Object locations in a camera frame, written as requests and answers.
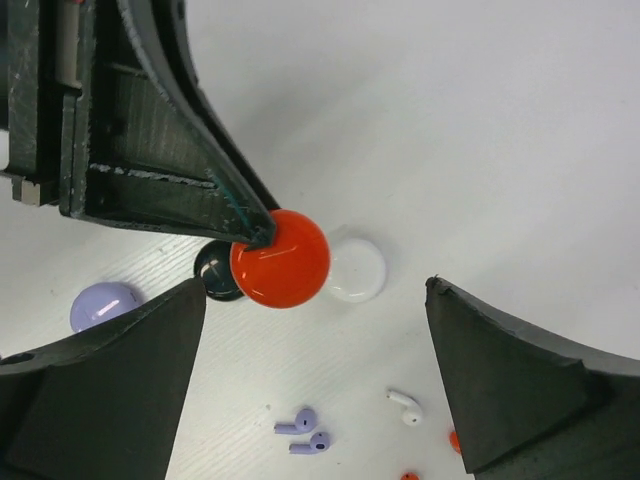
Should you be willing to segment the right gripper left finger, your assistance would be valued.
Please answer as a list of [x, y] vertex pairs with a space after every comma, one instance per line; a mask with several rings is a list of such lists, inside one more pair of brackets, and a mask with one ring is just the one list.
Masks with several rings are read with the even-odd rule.
[[204, 324], [202, 282], [1, 362], [4, 479], [163, 479]]

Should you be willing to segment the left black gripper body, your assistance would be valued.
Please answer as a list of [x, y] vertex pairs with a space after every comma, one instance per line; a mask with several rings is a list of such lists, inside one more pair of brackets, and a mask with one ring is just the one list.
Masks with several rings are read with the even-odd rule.
[[92, 1], [1, 4], [1, 175], [18, 202], [87, 205], [94, 33]]

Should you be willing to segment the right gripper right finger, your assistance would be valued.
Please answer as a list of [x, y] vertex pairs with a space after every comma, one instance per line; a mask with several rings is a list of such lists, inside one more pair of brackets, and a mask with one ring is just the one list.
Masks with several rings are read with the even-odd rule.
[[636, 479], [639, 363], [505, 313], [441, 277], [426, 315], [467, 473]]

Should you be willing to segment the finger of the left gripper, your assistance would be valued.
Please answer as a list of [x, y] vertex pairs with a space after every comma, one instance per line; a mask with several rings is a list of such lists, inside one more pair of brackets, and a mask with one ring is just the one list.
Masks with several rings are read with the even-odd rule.
[[108, 227], [271, 244], [277, 203], [199, 85], [182, 1], [87, 1], [59, 208]]

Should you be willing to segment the orange earbud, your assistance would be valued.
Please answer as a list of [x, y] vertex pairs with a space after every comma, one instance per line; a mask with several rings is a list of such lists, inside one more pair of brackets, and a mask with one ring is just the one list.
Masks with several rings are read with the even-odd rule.
[[420, 475], [413, 471], [405, 472], [400, 477], [400, 480], [420, 480], [420, 479], [421, 479]]
[[448, 435], [448, 440], [451, 448], [458, 454], [461, 454], [460, 443], [458, 439], [457, 432], [455, 430], [451, 430]]

